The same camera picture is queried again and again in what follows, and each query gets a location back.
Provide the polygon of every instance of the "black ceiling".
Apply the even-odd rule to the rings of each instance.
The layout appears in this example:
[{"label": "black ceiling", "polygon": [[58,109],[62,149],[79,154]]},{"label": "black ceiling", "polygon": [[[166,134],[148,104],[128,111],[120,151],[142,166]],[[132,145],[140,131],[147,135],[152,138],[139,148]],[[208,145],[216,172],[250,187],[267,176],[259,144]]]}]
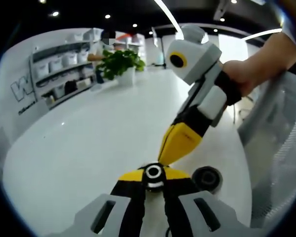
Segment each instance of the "black ceiling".
[{"label": "black ceiling", "polygon": [[[163,0],[179,23],[207,23],[228,26],[254,34],[280,26],[276,14],[269,5],[260,6],[250,0]],[[218,5],[227,5],[224,13],[225,22],[215,21],[214,14]],[[65,28],[110,27],[117,31],[142,33],[147,37],[152,26],[168,25],[169,19],[154,0],[19,0],[0,2],[5,9],[4,20],[0,20],[1,42],[6,42],[9,35],[9,46],[31,36]],[[57,10],[56,18],[48,16]]]}]

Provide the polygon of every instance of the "potted plant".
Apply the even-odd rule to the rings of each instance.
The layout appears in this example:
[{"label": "potted plant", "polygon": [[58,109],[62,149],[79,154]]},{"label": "potted plant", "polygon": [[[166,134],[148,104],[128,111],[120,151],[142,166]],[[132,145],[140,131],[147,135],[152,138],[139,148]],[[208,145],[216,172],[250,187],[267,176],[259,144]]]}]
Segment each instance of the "potted plant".
[{"label": "potted plant", "polygon": [[133,85],[135,69],[144,70],[144,61],[132,50],[118,50],[114,53],[104,50],[103,55],[105,58],[97,66],[97,70],[103,71],[104,78],[117,79],[121,85]]}]

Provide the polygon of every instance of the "person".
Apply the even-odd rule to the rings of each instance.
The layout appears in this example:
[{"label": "person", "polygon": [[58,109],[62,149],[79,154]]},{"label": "person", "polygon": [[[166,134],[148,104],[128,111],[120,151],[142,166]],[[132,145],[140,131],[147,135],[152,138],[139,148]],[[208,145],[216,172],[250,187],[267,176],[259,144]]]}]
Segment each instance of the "person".
[{"label": "person", "polygon": [[[93,66],[96,69],[96,66],[101,62],[101,60],[104,58],[103,51],[104,50],[114,50],[113,43],[115,42],[116,33],[115,31],[104,29],[101,32],[101,39],[100,41],[94,43],[90,47],[90,51],[88,54],[88,61],[93,62]],[[96,80],[97,83],[102,84],[104,83],[104,80],[102,78],[100,70],[95,70]]]},{"label": "person", "polygon": [[296,43],[284,26],[282,32],[273,34],[256,54],[245,61],[228,61],[222,70],[238,84],[242,96],[247,96],[255,87],[295,63]]}]

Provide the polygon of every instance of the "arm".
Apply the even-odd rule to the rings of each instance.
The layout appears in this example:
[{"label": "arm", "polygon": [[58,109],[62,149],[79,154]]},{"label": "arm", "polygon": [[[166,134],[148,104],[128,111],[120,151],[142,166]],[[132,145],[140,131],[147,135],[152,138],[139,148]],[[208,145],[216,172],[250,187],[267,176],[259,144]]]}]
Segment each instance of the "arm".
[{"label": "arm", "polygon": [[284,33],[272,35],[255,55],[247,60],[229,61],[223,71],[239,85],[246,96],[263,82],[289,69],[296,62],[296,45]]},{"label": "arm", "polygon": [[88,55],[88,58],[87,58],[87,60],[88,61],[91,61],[91,62],[93,62],[93,61],[101,61],[102,59],[104,59],[104,56],[102,56],[102,55],[95,55],[95,54],[92,54],[92,53],[90,53]]},{"label": "arm", "polygon": [[288,70],[296,62],[296,45],[284,33],[272,35],[261,50],[245,63],[252,69],[256,86]]}]

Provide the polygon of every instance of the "white plant pot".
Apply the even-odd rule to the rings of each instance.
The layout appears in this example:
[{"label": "white plant pot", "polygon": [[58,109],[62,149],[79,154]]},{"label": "white plant pot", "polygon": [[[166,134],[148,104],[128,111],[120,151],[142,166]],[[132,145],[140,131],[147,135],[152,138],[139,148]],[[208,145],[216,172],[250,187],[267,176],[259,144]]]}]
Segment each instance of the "white plant pot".
[{"label": "white plant pot", "polygon": [[122,86],[132,86],[135,82],[135,67],[127,69],[121,76],[117,76],[118,84]]}]

